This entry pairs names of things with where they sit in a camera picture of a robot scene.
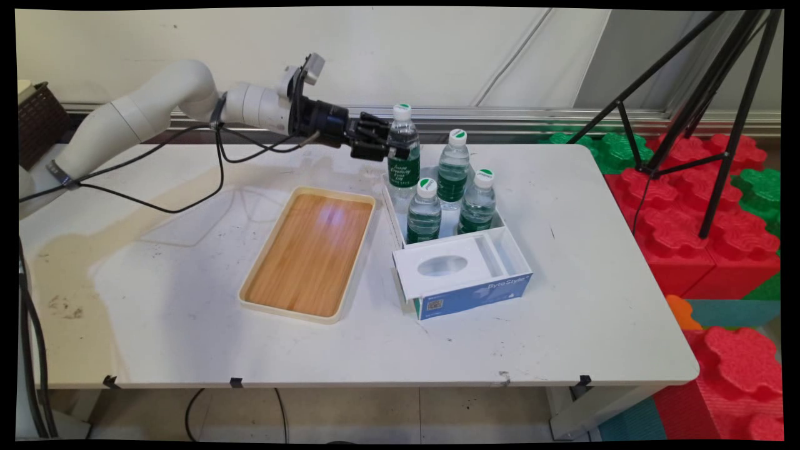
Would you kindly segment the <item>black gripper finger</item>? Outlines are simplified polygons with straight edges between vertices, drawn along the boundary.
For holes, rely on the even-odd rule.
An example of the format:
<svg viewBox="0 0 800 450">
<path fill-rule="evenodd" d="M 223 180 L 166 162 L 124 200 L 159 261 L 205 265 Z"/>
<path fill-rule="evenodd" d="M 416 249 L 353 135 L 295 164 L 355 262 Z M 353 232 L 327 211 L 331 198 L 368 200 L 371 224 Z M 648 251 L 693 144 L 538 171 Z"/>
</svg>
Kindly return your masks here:
<svg viewBox="0 0 800 450">
<path fill-rule="evenodd" d="M 351 141 L 349 156 L 354 159 L 381 162 L 386 158 L 407 160 L 411 153 L 409 146 L 391 146 L 388 144 Z"/>
<path fill-rule="evenodd" d="M 387 143 L 391 125 L 388 120 L 380 119 L 368 112 L 359 115 L 359 140 L 364 143 Z"/>
</svg>

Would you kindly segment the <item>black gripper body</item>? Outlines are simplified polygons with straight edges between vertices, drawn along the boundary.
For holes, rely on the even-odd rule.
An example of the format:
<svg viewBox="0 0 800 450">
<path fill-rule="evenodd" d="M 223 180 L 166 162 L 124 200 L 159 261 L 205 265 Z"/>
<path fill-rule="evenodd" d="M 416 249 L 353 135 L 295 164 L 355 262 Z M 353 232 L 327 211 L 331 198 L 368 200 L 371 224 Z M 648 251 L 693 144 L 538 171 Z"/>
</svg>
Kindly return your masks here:
<svg viewBox="0 0 800 450">
<path fill-rule="evenodd" d="M 300 94 L 294 97 L 289 112 L 289 135 L 332 148 L 359 140 L 359 117 L 349 116 L 342 106 L 312 100 Z"/>
</svg>

